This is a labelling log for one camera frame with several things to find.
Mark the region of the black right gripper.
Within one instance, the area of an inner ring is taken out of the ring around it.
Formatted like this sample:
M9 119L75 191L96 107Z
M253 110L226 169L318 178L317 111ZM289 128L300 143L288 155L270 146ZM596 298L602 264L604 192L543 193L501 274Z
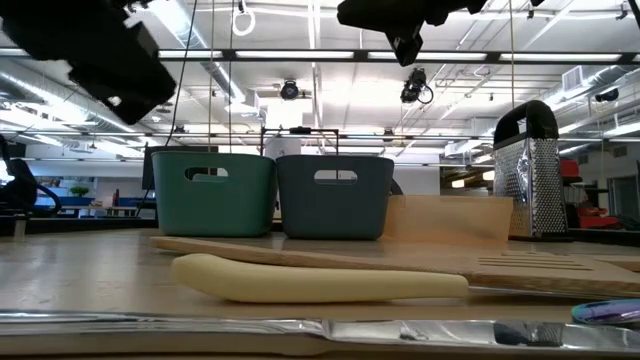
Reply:
M397 62L413 64L423 45L424 24L443 25L450 13L479 13L486 0L344 0L337 6L341 25L383 33Z

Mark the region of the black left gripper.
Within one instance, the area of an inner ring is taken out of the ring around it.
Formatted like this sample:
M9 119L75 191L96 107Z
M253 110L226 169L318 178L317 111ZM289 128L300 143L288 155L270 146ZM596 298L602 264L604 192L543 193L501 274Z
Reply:
M159 46L141 22L91 25L72 47L69 78L133 125L174 94L176 81L159 60Z

